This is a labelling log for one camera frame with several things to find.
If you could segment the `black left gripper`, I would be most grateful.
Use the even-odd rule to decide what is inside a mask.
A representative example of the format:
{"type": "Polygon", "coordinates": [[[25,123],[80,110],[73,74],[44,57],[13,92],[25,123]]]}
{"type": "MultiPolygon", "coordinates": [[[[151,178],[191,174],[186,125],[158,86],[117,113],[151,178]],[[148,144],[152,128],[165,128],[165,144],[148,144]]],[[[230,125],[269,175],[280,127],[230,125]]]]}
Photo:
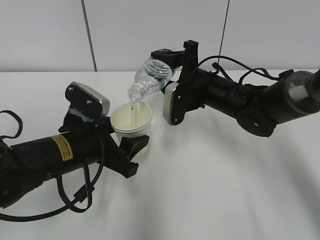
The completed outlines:
{"type": "Polygon", "coordinates": [[[103,166],[125,178],[137,173],[138,163],[131,162],[144,150],[150,137],[122,137],[118,146],[111,134],[115,131],[109,117],[99,117],[92,122],[84,122],[81,117],[65,117],[60,133],[70,133],[68,139],[74,147],[76,157],[88,158],[97,163],[103,159],[103,166]]]}

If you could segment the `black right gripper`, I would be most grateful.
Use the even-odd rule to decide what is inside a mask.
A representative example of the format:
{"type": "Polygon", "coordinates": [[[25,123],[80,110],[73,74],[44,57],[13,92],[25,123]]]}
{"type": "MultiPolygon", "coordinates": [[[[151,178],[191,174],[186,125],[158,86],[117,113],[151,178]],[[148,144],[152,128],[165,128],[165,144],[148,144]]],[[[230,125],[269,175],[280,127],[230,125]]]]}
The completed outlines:
{"type": "Polygon", "coordinates": [[[150,54],[152,58],[164,62],[171,69],[182,67],[178,81],[176,82],[184,88],[183,98],[186,113],[204,107],[201,96],[204,94],[203,88],[206,81],[205,78],[201,76],[196,80],[198,45],[199,43],[196,41],[187,40],[183,43],[184,50],[173,51],[170,49],[159,49],[150,54]]]}

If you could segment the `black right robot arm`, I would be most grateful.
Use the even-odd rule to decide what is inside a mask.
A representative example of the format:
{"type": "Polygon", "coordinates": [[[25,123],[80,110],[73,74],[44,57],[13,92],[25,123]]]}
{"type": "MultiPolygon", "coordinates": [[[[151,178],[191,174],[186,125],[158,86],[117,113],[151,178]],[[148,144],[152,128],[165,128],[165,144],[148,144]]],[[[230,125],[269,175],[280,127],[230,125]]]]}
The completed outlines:
{"type": "Polygon", "coordinates": [[[292,69],[273,78],[271,85],[232,80],[217,63],[215,71],[201,69],[198,43],[185,41],[183,50],[156,50],[153,59],[172,70],[181,68],[177,81],[169,81],[163,117],[171,126],[182,123],[187,112],[210,107],[234,118],[245,131],[270,137],[276,126],[320,111],[320,73],[292,69]]]}

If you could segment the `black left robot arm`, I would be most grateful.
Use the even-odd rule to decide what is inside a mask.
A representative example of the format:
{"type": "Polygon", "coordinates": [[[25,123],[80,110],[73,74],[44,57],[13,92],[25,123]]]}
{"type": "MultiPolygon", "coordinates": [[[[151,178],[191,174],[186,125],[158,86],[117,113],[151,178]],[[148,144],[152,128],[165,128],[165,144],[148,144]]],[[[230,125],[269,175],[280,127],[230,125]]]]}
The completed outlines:
{"type": "Polygon", "coordinates": [[[103,163],[125,178],[137,173],[132,159],[149,143],[149,136],[123,137],[117,144],[108,117],[96,122],[62,126],[58,135],[7,146],[0,143],[0,206],[7,208],[58,175],[85,163],[103,163]]]}

